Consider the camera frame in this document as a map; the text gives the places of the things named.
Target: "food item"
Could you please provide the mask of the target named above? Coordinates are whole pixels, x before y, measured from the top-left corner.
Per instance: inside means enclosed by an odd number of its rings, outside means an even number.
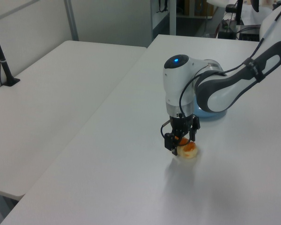
[[[180,145],[184,145],[187,142],[188,142],[188,139],[183,137],[180,142]],[[178,146],[177,153],[178,153],[178,155],[180,155],[184,158],[194,158],[194,157],[196,157],[196,155],[198,153],[198,149],[197,149],[195,142],[189,142],[185,146]]]

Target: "robotic arm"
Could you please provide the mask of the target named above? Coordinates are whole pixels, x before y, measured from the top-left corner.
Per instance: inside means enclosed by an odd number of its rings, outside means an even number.
[[[224,72],[213,60],[176,55],[166,61],[163,84],[170,120],[162,128],[170,123],[172,132],[163,135],[165,148],[177,155],[177,146],[188,132],[195,141],[200,128],[199,118],[193,115],[195,96],[202,110],[222,112],[281,65],[281,6],[263,21],[260,37],[254,53],[229,76],[225,72],[230,71]]]

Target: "white tabletop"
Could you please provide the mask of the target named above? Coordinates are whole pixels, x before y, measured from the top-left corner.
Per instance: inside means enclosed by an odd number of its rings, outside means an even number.
[[[2,225],[281,225],[281,67],[219,120],[198,156],[163,147],[163,65],[179,53],[229,69],[257,43],[158,36]]]
[[[0,88],[0,194],[20,199],[146,48],[67,41]]]

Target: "floor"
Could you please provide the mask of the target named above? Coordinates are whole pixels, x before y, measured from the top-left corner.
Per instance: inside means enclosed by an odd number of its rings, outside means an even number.
[[[188,36],[188,37],[202,37],[210,36],[212,37],[215,34],[215,30],[218,24],[221,22],[225,13],[224,8],[217,8],[212,19],[207,20],[206,30],[205,28],[205,19],[195,19],[195,18],[181,18],[177,17],[176,25],[176,35],[178,36]],[[158,34],[169,35],[170,34],[170,21],[169,16],[166,16],[162,21],[163,25],[159,28],[156,27],[153,31],[154,37]]]

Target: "white wall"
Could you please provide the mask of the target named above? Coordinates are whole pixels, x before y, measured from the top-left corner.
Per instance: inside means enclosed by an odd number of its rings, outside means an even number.
[[[148,47],[150,0],[72,0],[80,41]]]
[[[71,39],[63,0],[40,0],[0,19],[0,44],[13,76]]]
[[[169,13],[169,11],[163,13],[157,13],[159,11],[158,0],[151,0],[151,8],[152,8],[152,25],[153,29],[160,23],[161,20]],[[160,9],[164,9],[164,0],[161,0]]]

